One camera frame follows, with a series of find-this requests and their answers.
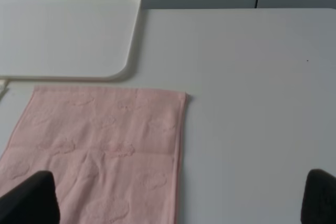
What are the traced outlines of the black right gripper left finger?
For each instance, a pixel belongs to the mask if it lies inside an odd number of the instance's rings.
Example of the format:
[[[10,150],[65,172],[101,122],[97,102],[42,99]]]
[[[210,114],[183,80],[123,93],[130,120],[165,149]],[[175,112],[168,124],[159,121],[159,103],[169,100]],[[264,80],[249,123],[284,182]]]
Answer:
[[[1,196],[1,223],[60,223],[52,172],[38,171]]]

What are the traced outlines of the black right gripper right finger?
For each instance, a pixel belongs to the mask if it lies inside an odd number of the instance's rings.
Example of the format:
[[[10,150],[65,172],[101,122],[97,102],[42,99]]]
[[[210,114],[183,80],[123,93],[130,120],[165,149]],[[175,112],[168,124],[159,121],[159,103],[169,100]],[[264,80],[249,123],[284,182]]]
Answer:
[[[335,177],[322,169],[312,169],[304,190],[301,223],[335,224]]]

